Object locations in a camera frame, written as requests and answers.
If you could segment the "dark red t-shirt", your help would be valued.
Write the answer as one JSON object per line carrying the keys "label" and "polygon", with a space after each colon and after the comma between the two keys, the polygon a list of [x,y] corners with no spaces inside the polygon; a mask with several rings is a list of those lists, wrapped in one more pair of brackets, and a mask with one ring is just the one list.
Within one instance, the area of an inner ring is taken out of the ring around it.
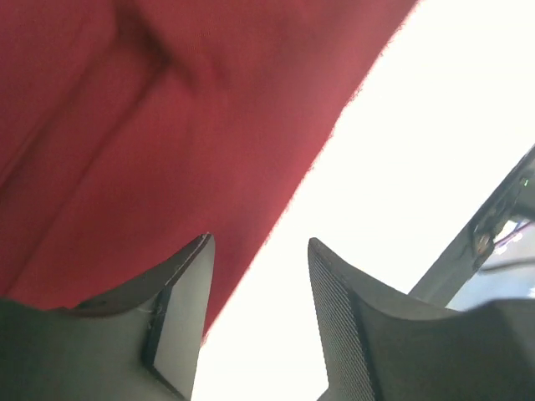
{"label": "dark red t-shirt", "polygon": [[1,295],[72,308],[212,234],[212,324],[411,1],[4,1]]}

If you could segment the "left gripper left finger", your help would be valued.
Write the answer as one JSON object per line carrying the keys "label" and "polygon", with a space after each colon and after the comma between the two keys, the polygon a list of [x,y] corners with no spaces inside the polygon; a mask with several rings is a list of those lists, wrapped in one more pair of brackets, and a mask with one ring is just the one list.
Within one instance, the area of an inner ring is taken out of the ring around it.
{"label": "left gripper left finger", "polygon": [[190,399],[214,256],[205,234],[72,310],[2,301],[2,399]]}

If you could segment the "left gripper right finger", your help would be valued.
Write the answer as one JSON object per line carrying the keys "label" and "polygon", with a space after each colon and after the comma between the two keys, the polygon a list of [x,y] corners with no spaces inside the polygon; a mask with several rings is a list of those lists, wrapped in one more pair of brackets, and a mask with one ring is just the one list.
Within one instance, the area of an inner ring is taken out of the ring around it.
{"label": "left gripper right finger", "polygon": [[436,307],[351,266],[318,239],[308,269],[325,400],[531,400],[534,303]]}

